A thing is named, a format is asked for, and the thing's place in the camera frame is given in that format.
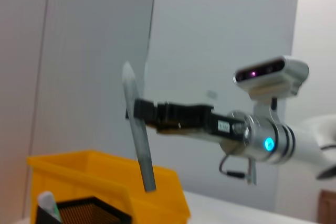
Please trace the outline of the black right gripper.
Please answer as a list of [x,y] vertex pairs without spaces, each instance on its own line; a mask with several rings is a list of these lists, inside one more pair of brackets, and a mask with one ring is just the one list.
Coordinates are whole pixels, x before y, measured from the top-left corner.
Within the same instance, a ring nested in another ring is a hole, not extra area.
[[208,134],[201,126],[209,118],[209,141],[242,142],[247,128],[244,120],[235,119],[212,112],[213,107],[206,104],[177,104],[136,99],[134,118],[145,123],[163,135],[201,135]]

